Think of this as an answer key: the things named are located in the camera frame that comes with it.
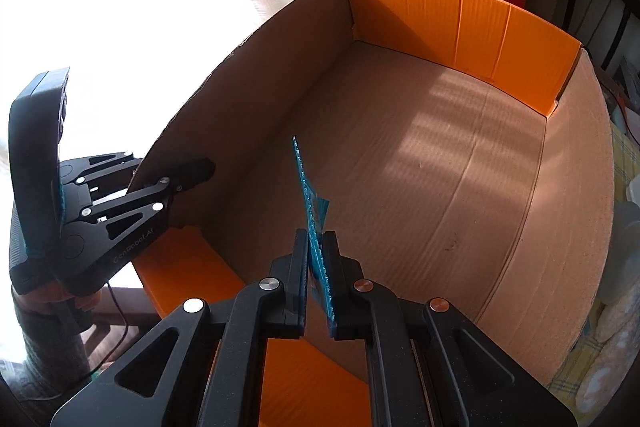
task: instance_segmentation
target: plastic container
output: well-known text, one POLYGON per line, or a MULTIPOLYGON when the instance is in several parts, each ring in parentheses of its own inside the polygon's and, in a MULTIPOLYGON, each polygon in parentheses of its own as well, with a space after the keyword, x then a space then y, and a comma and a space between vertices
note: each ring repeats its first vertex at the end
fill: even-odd
POLYGON ((633 201, 640 205, 640 175, 633 178, 626 186, 626 201, 633 201))
POLYGON ((612 305, 640 277, 640 206, 616 201, 609 254, 598 288, 598 298, 612 305))

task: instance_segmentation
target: orange cardboard panel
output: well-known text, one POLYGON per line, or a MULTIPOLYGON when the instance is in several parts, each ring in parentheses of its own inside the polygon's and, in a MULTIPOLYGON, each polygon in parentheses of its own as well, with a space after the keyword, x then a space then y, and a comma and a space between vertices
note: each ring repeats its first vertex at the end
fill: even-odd
POLYGON ((551 23, 500 0, 350 4, 359 40, 464 71, 544 116, 556 107, 580 49, 551 23))

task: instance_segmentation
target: bright window light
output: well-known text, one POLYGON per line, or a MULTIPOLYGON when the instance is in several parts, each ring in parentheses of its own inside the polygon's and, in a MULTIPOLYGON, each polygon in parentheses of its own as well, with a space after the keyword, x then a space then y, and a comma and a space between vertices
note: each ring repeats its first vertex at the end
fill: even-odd
MULTIPOLYGON (((0 139, 6 141, 9 108, 22 88, 37 73, 70 66, 60 144, 66 159, 125 150, 145 155, 260 17, 250 0, 0 0, 0 21, 0 139)), ((0 161, 4 251, 11 206, 0 161)), ((7 266, 6 257, 0 265, 7 266)), ((9 287, 8 270, 0 269, 0 359, 20 361, 9 287)))

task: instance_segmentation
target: open cardboard box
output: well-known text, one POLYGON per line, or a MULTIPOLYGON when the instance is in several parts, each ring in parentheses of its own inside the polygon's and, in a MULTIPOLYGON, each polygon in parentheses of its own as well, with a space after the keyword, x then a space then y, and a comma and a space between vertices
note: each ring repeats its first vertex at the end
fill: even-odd
MULTIPOLYGON (((608 120, 579 42, 500 0, 295 0, 142 162, 133 188, 199 156, 216 174, 172 207, 200 231, 170 230, 136 269, 162 315, 264 277, 306 227, 295 134, 342 254, 401 298, 449 299, 548 383, 607 256, 608 120)), ((269 344, 261 421, 327 403, 324 425, 367 425, 364 349, 309 303, 306 341, 269 344)))

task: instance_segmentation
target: silver screw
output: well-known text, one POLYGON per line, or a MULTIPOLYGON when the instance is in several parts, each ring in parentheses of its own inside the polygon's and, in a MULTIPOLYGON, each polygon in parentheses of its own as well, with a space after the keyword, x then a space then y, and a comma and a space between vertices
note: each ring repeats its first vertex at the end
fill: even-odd
POLYGON ((260 288, 265 291, 271 291, 280 286, 280 281, 278 281, 275 277, 265 277, 260 281, 260 288))
POLYGON ((187 313, 197 313, 204 308, 202 299, 187 299, 182 305, 182 309, 187 313))
POLYGON ((436 297, 429 301, 429 308, 438 313, 444 313, 449 310, 449 301, 441 297, 436 297))
POLYGON ((353 287, 359 292, 366 293, 373 289, 373 283, 369 279, 358 279, 353 283, 353 287))

